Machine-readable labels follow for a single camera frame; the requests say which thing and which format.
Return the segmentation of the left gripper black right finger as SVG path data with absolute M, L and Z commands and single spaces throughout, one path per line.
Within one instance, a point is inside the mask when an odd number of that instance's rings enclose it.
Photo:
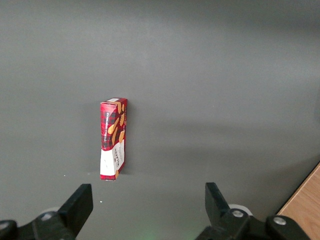
M 210 226 L 197 240 L 268 240 L 265 223 L 239 208 L 230 208 L 214 182 L 205 184 L 205 210 Z

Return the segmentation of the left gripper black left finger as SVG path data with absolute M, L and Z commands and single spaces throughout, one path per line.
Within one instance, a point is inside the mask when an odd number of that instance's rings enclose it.
M 57 211 L 40 214 L 34 221 L 36 240 L 75 240 L 93 211 L 91 184 L 81 184 Z

